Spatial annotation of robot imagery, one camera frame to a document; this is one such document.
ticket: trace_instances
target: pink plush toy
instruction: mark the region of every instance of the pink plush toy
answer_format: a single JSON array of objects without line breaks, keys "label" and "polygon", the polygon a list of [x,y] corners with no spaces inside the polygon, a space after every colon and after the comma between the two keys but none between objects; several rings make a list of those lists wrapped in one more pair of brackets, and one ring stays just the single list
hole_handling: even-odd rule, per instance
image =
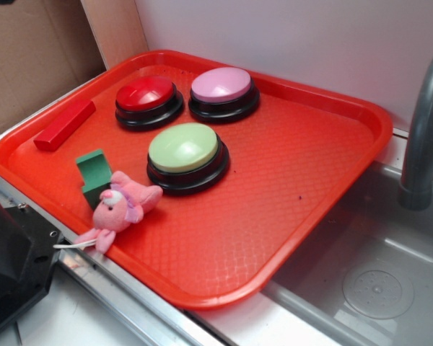
[{"label": "pink plush toy", "polygon": [[141,221],[162,197],[161,187],[146,187],[120,171],[114,172],[110,183],[110,189],[101,193],[101,202],[93,213],[95,227],[74,241],[75,244],[95,241],[96,250],[102,254],[109,250],[118,232]]}]

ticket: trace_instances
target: green button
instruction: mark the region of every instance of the green button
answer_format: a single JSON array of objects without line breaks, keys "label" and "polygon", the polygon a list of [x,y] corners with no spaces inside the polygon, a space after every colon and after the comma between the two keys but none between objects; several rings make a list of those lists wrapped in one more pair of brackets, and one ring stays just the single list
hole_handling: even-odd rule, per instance
[{"label": "green button", "polygon": [[184,173],[209,162],[217,149],[217,135],[209,126],[186,123],[159,133],[149,145],[149,158],[163,172]]}]

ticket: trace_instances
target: sink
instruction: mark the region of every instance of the sink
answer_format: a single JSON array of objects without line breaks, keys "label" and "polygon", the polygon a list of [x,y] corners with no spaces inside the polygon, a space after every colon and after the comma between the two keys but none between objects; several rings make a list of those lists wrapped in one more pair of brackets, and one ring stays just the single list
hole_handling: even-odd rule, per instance
[{"label": "sink", "polygon": [[263,293],[342,345],[433,345],[433,201],[400,207],[400,177],[372,164]]}]

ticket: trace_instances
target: red tray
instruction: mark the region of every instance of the red tray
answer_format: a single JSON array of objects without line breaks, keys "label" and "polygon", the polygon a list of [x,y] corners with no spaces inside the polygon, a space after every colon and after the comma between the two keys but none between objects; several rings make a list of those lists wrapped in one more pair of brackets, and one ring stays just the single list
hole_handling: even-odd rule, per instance
[{"label": "red tray", "polygon": [[[221,63],[168,50],[133,57],[27,121],[0,141],[0,175],[76,233],[92,227],[77,157],[101,148],[113,170],[151,184],[149,143],[163,128],[122,129],[117,91],[162,75],[189,99],[191,82]],[[187,309],[224,306],[260,290],[392,136],[374,104],[250,72],[261,92],[251,116],[211,125],[231,166],[214,187],[164,196],[137,225],[119,233],[107,256],[169,302]],[[76,99],[96,105],[55,152],[33,138]],[[195,121],[187,103],[172,124]]]}]

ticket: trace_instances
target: red button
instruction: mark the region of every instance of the red button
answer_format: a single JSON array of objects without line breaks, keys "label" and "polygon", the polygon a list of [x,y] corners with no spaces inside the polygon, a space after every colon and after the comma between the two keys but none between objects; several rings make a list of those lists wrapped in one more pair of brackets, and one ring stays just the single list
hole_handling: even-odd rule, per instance
[{"label": "red button", "polygon": [[164,104],[173,95],[173,83],[162,76],[146,76],[123,86],[117,103],[124,110],[141,112]]}]

